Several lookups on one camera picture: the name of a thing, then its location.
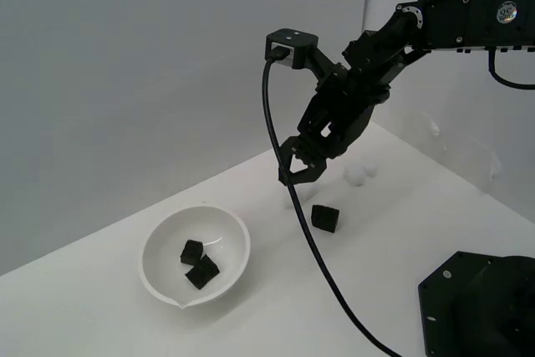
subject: white table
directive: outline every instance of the white table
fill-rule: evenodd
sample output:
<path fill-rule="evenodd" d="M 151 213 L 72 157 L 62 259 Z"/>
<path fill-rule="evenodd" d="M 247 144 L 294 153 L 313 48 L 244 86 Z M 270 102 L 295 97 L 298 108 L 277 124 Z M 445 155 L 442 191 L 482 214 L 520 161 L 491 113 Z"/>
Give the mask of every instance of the white table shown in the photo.
<path fill-rule="evenodd" d="M 342 170 L 362 152 L 379 174 L 352 188 Z M 405 357 L 425 355 L 416 286 L 454 252 L 535 257 L 535 225 L 376 125 L 319 186 L 305 211 L 341 210 L 334 235 L 313 230 L 334 277 Z M 337 305 L 283 191 L 266 152 L 0 277 L 0 355 L 381 356 Z M 137 260 L 154 225 L 204 201 L 243 218 L 251 259 L 225 297 L 179 310 L 143 288 Z"/>

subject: white wall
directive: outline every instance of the white wall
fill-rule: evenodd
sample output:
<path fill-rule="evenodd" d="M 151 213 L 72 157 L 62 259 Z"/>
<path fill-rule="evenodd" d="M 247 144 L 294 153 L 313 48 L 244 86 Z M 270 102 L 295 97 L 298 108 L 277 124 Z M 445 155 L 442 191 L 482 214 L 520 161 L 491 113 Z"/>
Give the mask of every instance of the white wall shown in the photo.
<path fill-rule="evenodd" d="M 398 2 L 409 1 L 368 0 L 365 27 L 382 27 Z M 534 67 L 532 54 L 497 56 L 498 71 L 519 82 L 534 83 Z M 496 83 L 486 53 L 428 55 L 392 87 L 376 122 L 535 221 L 535 92 Z M 502 172 L 490 181 L 498 160 Z"/>
<path fill-rule="evenodd" d="M 308 30 L 338 58 L 363 9 L 364 0 L 0 0 L 0 274 L 266 150 L 266 34 Z M 273 75 L 274 118 L 289 134 L 313 76 Z"/>

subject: robotic arm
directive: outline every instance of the robotic arm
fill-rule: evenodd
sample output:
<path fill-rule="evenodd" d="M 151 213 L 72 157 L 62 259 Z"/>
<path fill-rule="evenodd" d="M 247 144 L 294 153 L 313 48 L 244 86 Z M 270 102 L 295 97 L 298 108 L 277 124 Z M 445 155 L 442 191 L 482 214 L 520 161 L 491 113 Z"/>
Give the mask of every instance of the robotic arm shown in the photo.
<path fill-rule="evenodd" d="M 501 84 L 517 89 L 494 68 L 496 51 L 535 52 L 535 0 L 418 0 L 401 3 L 380 31 L 364 31 L 342 52 L 350 66 L 334 64 L 318 49 L 318 37 L 293 29 L 267 36 L 266 59 L 282 46 L 289 55 L 278 62 L 310 69 L 318 80 L 316 95 L 298 124 L 299 136 L 281 146 L 290 170 L 292 158 L 307 168 L 290 176 L 293 184 L 316 181 L 326 160 L 342 155 L 360 137 L 374 107 L 390 97 L 390 83 L 403 69 L 433 50 L 489 52 L 489 70 Z M 279 180 L 284 179 L 279 171 Z"/>

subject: bowl rim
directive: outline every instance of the bowl rim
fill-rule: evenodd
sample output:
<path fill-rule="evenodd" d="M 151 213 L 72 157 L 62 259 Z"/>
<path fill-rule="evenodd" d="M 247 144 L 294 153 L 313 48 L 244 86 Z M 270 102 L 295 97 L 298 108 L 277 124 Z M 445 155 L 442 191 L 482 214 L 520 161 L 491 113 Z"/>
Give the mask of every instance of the bowl rim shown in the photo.
<path fill-rule="evenodd" d="M 143 256 L 145 255 L 145 249 L 146 249 L 146 246 L 147 246 L 147 243 L 148 243 L 150 237 L 152 236 L 154 231 L 163 222 L 165 222 L 170 217 L 173 217 L 177 213 L 183 212 L 183 211 L 185 211 L 187 209 L 198 208 L 198 207 L 215 208 L 215 209 L 218 209 L 218 210 L 220 210 L 222 212 L 225 212 L 228 215 L 230 215 L 238 223 L 238 225 L 242 228 L 243 235 L 245 237 L 245 252 L 244 252 L 244 255 L 243 255 L 242 265 L 238 269 L 236 275 L 228 282 L 228 284 L 226 284 L 225 286 L 223 286 L 222 288 L 220 288 L 216 292 L 214 292 L 212 294 L 208 294 L 205 297 L 198 298 L 196 300 L 191 301 L 190 303 L 181 304 L 181 303 L 178 303 L 173 298 L 164 296 L 162 293 L 160 293 L 154 287 L 152 287 L 152 285 L 150 284 L 149 280 L 147 279 L 147 277 L 145 275 L 145 270 L 143 268 Z M 173 211 L 172 213 L 167 215 L 165 218 L 163 218 L 156 226 L 154 226 L 152 228 L 152 230 L 150 231 L 150 233 L 146 237 L 145 241 L 143 242 L 143 247 L 141 248 L 140 256 L 139 256 L 139 259 L 138 259 L 138 271 L 139 271 L 139 274 L 140 274 L 141 282 L 143 283 L 143 285 L 149 291 L 150 294 L 152 294 L 154 297 L 158 298 L 159 300 L 163 301 L 164 303 L 176 305 L 177 307 L 180 307 L 181 309 L 185 309 L 186 307 L 190 307 L 192 305 L 206 303 L 208 301 L 213 300 L 214 298 L 218 298 L 219 296 L 223 295 L 242 276 L 242 273 L 245 270 L 245 267 L 247 266 L 247 262 L 249 261 L 249 254 L 250 253 L 251 253 L 251 237 L 249 235 L 249 231 L 247 230 L 247 226 L 245 226 L 245 223 L 243 222 L 243 220 L 236 213 L 234 213 L 234 212 L 232 212 L 232 211 L 230 211 L 230 210 L 228 210 L 228 209 L 226 209 L 224 207 L 220 207 L 220 206 L 214 205 L 214 204 L 202 203 L 202 204 L 191 205 L 191 206 L 188 206 L 188 207 L 182 207 L 182 208 L 180 208 L 180 209 L 178 209 L 176 211 Z"/>

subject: white bowl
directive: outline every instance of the white bowl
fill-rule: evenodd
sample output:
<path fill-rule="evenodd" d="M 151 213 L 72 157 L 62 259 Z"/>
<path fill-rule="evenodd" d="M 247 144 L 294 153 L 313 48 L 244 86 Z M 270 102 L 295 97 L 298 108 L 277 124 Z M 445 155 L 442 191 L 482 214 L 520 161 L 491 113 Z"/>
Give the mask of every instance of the white bowl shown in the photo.
<path fill-rule="evenodd" d="M 186 278 L 190 265 L 181 263 L 187 240 L 204 244 L 204 253 L 221 271 L 198 290 Z M 140 256 L 141 281 L 149 292 L 181 309 L 206 303 L 223 295 L 242 275 L 251 239 L 242 219 L 210 205 L 188 207 L 160 223 L 147 239 Z"/>

